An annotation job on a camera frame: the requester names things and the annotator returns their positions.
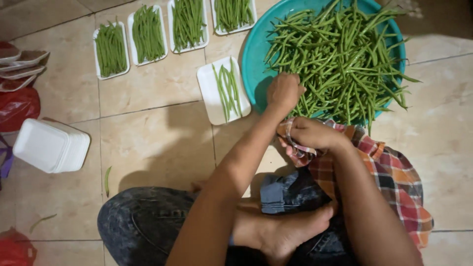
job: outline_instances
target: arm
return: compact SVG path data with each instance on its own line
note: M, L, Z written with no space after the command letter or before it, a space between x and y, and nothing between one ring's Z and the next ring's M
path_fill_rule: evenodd
M298 75L278 75L268 88L268 107L210 176L189 211L167 266L224 265L236 205L248 188L276 127L304 92Z
M342 196L343 215L353 250L365 266L421 266L422 259L349 139L306 118L295 120L291 136L302 145L328 149Z

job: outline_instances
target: plaid cloth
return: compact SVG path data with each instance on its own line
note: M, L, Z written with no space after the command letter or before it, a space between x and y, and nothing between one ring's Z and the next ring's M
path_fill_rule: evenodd
M330 198L338 202L340 192L337 191L333 158L323 151L295 143L290 136L293 121L294 118L290 118L282 122L277 129L278 135L296 148L290 155L292 161L296 167L309 165L314 180ZM336 124L331 119L324 124L345 134L358 148L358 153L381 194L403 222L417 248L426 247L434 221L430 213L422 207L422 183L407 158L402 153L386 147L384 142L372 140L361 126Z

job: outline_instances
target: hand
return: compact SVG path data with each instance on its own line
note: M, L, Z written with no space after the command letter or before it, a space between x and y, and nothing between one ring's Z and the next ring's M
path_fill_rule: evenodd
M266 93L268 106L284 112L285 116L296 107L300 96L306 91L306 88L299 85L300 78L298 74L287 74L281 72L271 82Z
M348 138L323 123L306 117L296 117L291 128L291 138L305 147L314 149L333 149L339 144L346 144ZM281 141L286 153L292 153L292 147Z

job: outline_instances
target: dark denim jeans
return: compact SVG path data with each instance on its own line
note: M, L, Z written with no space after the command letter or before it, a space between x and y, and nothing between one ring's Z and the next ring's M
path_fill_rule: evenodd
M171 188L136 187L107 201L98 215L98 230L118 265L164 265L196 196ZM262 210L268 214L311 211L329 201L307 168L287 177L267 175L261 187ZM267 263L258 250L230 246L226 265ZM333 217L325 232L300 245L288 265L358 265L343 217Z

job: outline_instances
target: pile of green beans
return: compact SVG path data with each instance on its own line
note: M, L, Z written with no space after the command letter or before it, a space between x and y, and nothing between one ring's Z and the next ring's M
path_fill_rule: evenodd
M109 21L109 26L100 24L95 43L97 47L98 66L100 75L104 78L123 72L127 68L125 44L123 43L122 26Z
M225 115L225 122L228 123L230 119L230 112L242 116L240 106L240 95L238 93L237 82L235 75L233 74L233 61L230 58L230 71L224 68L223 65L220 67L219 73L215 70L215 66L212 64L213 73L215 74L215 80L217 81L217 87L219 90L220 101L223 107L223 114Z
M153 6L142 6L133 16L133 40L138 54L138 63L153 61L165 54L159 10Z
M337 123L367 126L371 134L375 112L390 111L383 105L391 99L407 109L403 94L409 92L396 78L419 82L395 69L405 59L390 56L407 39L387 47L386 39L397 34L387 33L388 25L377 31L380 23L408 12L383 8L367 15L356 0L350 7L341 5L335 0L317 16L304 10L277 18L277 36L270 40L265 61L268 70L298 73L307 88L289 116L331 117Z
M254 23L250 0L215 0L214 5L217 29L230 32Z
M174 51L196 47L203 40L202 0L175 0L173 7Z

